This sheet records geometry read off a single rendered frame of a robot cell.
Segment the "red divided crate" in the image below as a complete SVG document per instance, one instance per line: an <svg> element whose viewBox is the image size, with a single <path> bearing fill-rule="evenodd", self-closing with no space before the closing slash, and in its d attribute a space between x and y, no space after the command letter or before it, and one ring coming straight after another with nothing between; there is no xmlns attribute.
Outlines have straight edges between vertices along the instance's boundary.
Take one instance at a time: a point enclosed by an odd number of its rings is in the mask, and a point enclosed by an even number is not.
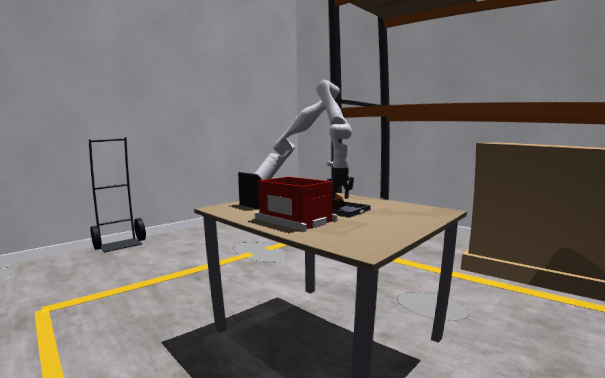
<svg viewBox="0 0 605 378"><path fill-rule="evenodd" d="M282 184L281 184L282 183ZM306 224L332 222L332 181L282 177L258 181L259 213Z"/></svg>

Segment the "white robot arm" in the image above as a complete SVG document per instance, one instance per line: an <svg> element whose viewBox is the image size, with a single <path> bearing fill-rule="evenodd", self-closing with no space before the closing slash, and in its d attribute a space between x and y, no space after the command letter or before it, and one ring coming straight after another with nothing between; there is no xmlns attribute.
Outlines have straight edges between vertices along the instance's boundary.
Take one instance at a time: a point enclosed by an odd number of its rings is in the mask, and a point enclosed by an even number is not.
<svg viewBox="0 0 605 378"><path fill-rule="evenodd" d="M327 162L326 166L333 166L333 168L349 167L348 146L338 141L338 139L348 139L352 134L350 125L343 118L341 109L335 102L339 94L339 88L327 80L322 80L317 86L317 93L322 101L320 100L318 103L302 110L290 127L275 143L273 149L282 156L270 154L255 172L262 180L272 179L284 161L293 152L295 146L286 138L309 129L325 108L332 125L329 133L333 144L333 162Z"/></svg>

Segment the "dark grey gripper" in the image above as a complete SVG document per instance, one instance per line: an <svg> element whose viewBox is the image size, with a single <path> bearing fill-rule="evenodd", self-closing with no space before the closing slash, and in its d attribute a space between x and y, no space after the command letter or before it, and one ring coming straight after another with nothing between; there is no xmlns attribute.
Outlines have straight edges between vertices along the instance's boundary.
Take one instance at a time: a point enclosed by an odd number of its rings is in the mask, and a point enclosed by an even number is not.
<svg viewBox="0 0 605 378"><path fill-rule="evenodd" d="M348 168L333 168L333 178L327 179L327 181L334 181L332 187L332 198L337 200L337 189L339 186L343 185L345 189L345 199L349 197L349 190L353 189L354 178L348 176L349 167ZM342 179L342 181L341 181ZM346 180L347 179L347 180ZM347 183L349 179L349 184ZM349 185L349 187L348 187Z"/></svg>

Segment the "brown bottle with green label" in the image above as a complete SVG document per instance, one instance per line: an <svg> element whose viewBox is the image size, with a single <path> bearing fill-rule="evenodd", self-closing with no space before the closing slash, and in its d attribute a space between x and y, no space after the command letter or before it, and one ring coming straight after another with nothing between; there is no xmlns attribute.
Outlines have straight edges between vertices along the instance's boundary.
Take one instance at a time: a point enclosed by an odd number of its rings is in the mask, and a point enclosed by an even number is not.
<svg viewBox="0 0 605 378"><path fill-rule="evenodd" d="M343 198L340 195L337 194L337 200L334 200L332 198L332 208L333 209L339 209L339 208L344 207L344 206L345 206L345 202L344 202Z"/></svg>

